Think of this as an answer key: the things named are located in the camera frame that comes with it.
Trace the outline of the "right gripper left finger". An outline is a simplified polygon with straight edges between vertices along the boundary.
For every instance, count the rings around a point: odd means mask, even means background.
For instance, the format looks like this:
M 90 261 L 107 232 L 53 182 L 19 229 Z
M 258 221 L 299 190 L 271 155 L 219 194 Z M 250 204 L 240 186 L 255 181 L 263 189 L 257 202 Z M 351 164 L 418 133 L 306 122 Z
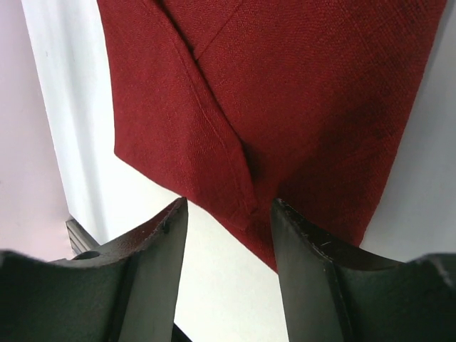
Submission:
M 188 206 L 152 219 L 73 259 L 1 252 L 3 341 L 186 341 L 175 307 Z

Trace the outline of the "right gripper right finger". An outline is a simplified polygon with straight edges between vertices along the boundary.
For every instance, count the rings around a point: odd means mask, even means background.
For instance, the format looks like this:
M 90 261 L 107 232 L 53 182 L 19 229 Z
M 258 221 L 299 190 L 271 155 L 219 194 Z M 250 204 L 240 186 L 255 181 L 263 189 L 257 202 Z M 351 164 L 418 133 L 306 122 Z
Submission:
M 290 341 L 453 341 L 455 255 L 400 262 L 341 241 L 280 199 L 271 206 Z

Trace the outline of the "red cloth napkin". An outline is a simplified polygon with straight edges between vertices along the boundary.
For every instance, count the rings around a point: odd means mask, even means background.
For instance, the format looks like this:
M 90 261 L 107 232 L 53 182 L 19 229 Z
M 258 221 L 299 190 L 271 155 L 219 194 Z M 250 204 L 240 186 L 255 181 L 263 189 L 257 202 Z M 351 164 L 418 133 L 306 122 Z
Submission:
M 279 198 L 359 245 L 444 1 L 99 1 L 123 162 L 276 266 Z

